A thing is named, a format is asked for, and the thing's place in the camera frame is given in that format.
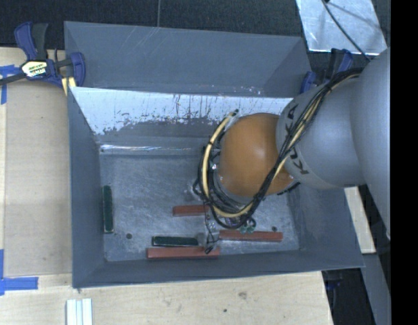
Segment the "gray panel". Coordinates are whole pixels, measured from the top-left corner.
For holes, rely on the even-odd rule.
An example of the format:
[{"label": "gray panel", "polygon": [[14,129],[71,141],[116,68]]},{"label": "gray panel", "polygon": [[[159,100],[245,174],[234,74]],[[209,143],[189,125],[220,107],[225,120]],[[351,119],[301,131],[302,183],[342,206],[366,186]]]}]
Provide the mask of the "gray panel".
[{"label": "gray panel", "polygon": [[[299,37],[76,22],[65,27],[67,53],[85,56],[85,87],[228,95],[265,95],[268,89],[267,95],[290,98],[309,69]],[[277,83],[290,85],[273,86],[287,58],[284,72],[294,71]]]},{"label": "gray panel", "polygon": [[72,278],[81,283],[103,263],[98,148],[71,92],[68,93],[72,204]]},{"label": "gray panel", "polygon": [[376,325],[391,325],[392,300],[385,281],[379,256],[364,255],[365,268],[361,269]]}]

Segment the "wooden table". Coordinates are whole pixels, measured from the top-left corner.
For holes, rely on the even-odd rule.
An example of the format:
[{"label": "wooden table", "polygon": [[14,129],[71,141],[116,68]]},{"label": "wooden table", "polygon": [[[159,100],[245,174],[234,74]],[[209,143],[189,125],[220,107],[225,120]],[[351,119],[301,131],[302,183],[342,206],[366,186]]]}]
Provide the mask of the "wooden table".
[{"label": "wooden table", "polygon": [[[24,54],[19,49],[0,47],[0,66],[19,65],[23,61]],[[12,99],[12,92],[34,90],[27,89],[28,86],[39,91],[48,88],[44,83],[15,84],[11,90],[9,86],[9,100]],[[8,227],[6,231],[4,230],[6,126],[6,105],[0,104],[0,248],[5,249],[10,244],[10,238],[24,238],[24,230],[19,229],[26,225],[26,218],[23,217],[20,218],[20,223],[14,224],[14,221],[17,221],[16,217],[12,219],[12,225],[19,228],[18,231],[9,232]],[[348,199],[355,211],[353,217],[355,226],[359,230],[361,247],[363,252],[372,253],[374,246],[369,228],[364,223],[358,194],[355,189],[348,191]],[[36,225],[44,226],[45,230],[48,230],[50,223],[36,220]],[[32,239],[52,241],[57,239],[54,234],[50,234],[50,231],[48,237],[42,237],[42,232],[45,231],[39,230],[40,237]],[[56,270],[61,268],[66,271],[66,264],[57,267],[54,265],[55,262],[56,259],[50,259],[47,266],[51,265]],[[84,298],[92,298],[95,325],[333,323],[320,272],[83,290],[75,290],[71,287],[71,274],[66,272],[40,275],[38,290],[6,292],[0,297],[0,324],[65,324],[66,300]]]}]

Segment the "brown stick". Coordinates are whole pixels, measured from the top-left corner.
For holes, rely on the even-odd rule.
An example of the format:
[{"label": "brown stick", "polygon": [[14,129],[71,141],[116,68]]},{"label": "brown stick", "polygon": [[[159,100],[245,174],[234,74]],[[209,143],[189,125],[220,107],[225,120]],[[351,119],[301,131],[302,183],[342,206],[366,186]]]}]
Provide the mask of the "brown stick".
[{"label": "brown stick", "polygon": [[220,230],[220,240],[281,242],[283,238],[282,232],[254,231],[252,234],[242,234],[237,230]]},{"label": "brown stick", "polygon": [[204,215],[210,209],[209,206],[203,204],[189,204],[184,206],[174,206],[174,217],[185,217],[190,215]]},{"label": "brown stick", "polygon": [[147,248],[147,259],[185,259],[185,258],[216,258],[220,254],[220,248],[213,249],[209,254],[205,253],[202,246],[178,246],[164,248]]}]

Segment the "gray bin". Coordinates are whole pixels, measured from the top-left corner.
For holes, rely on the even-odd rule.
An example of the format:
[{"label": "gray bin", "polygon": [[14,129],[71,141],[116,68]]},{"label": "gray bin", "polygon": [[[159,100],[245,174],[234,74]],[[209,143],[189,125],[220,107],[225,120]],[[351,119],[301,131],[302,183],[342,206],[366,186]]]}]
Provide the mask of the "gray bin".
[{"label": "gray bin", "polygon": [[[343,190],[270,196],[258,230],[281,243],[221,242],[217,259],[149,261],[153,235],[195,236],[186,192],[201,148],[226,113],[280,114],[309,70],[298,37],[67,22],[66,51],[87,65],[68,94],[73,286],[201,280],[362,267]],[[101,187],[112,189],[104,234]]]}]

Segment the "black floor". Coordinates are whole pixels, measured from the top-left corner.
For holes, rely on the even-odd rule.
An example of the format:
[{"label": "black floor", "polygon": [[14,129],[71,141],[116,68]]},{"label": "black floor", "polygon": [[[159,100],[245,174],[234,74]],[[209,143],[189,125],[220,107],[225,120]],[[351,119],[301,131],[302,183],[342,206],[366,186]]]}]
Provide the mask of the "black floor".
[{"label": "black floor", "polygon": [[[389,46],[391,0],[372,1]],[[16,46],[14,28],[28,20],[49,23],[46,47],[58,49],[64,49],[65,20],[303,35],[295,0],[0,0],[0,45]],[[327,53],[309,53],[309,58],[313,70],[328,66]],[[365,65],[361,56],[354,59],[355,67]],[[336,325],[374,324],[360,270],[331,272],[325,276],[341,280],[331,283],[331,286],[339,285],[334,289]],[[333,290],[328,293],[331,303],[333,294]]]}]

